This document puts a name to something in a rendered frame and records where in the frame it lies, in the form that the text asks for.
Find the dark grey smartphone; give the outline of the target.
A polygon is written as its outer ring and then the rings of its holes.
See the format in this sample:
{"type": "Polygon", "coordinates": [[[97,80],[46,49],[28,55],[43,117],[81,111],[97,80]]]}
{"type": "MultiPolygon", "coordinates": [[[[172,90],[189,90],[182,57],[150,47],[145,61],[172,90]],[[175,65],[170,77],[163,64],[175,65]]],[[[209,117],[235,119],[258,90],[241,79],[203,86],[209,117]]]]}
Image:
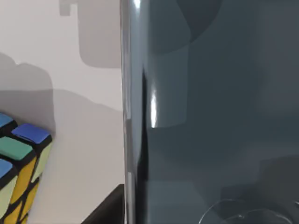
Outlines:
{"type": "Polygon", "coordinates": [[[127,224],[299,224],[299,0],[120,0],[127,224]]]}

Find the multicoloured puzzle cube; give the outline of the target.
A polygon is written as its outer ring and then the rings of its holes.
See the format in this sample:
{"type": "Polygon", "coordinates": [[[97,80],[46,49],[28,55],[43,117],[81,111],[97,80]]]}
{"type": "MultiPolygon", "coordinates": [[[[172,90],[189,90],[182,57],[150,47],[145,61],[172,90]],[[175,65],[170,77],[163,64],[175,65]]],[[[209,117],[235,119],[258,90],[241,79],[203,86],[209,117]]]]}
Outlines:
{"type": "Polygon", "coordinates": [[[0,224],[27,224],[53,138],[0,112],[0,224]]]}

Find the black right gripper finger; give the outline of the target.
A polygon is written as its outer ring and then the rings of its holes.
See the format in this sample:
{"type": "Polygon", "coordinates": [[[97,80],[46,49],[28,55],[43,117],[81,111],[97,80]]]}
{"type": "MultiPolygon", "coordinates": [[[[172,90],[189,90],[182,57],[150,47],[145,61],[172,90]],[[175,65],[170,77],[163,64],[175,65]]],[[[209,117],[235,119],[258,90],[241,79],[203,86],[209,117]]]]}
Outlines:
{"type": "Polygon", "coordinates": [[[124,184],[118,184],[81,224],[124,224],[124,184]]]}

